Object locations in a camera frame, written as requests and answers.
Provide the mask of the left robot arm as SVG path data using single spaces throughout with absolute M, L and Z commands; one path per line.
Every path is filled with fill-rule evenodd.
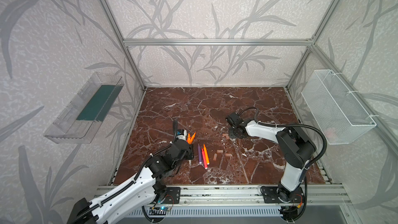
M 75 203 L 69 224 L 115 224 L 138 208 L 159 204 L 169 198 L 163 180 L 175 174 L 185 160 L 193 159 L 193 146 L 185 140 L 175 140 L 152 153 L 138 172 L 111 191 L 92 199 Z

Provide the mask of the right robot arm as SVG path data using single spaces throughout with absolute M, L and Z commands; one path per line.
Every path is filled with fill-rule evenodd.
M 326 152 L 327 139 L 324 133 L 306 124 L 271 124 L 253 119 L 244 120 L 239 113 L 227 115 L 231 138 L 245 139 L 249 137 L 262 138 L 279 145 L 286 161 L 284 174 L 279 182 L 277 193 L 279 197 L 290 197 L 304 181 L 306 172 Z M 317 156 L 315 143 L 304 129 L 317 133 L 322 140 L 322 148 Z

